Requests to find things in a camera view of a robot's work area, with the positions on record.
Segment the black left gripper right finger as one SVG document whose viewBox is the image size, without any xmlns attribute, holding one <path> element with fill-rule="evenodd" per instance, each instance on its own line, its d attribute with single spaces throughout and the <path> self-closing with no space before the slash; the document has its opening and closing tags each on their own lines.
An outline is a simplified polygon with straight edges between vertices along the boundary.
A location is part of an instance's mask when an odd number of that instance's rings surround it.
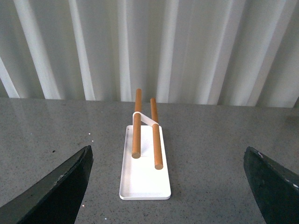
<svg viewBox="0 0 299 224">
<path fill-rule="evenodd" d="M 268 224 L 299 222 L 299 176 L 248 147 L 244 171 L 255 201 Z"/>
</svg>

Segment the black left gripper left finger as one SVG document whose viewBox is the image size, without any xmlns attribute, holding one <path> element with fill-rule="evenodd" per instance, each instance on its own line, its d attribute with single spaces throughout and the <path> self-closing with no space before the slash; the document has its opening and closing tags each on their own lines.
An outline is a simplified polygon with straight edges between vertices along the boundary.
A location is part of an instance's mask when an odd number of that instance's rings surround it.
<svg viewBox="0 0 299 224">
<path fill-rule="evenodd" d="M 73 224 L 93 165 L 91 146 L 55 168 L 0 209 L 2 224 Z"/>
</svg>

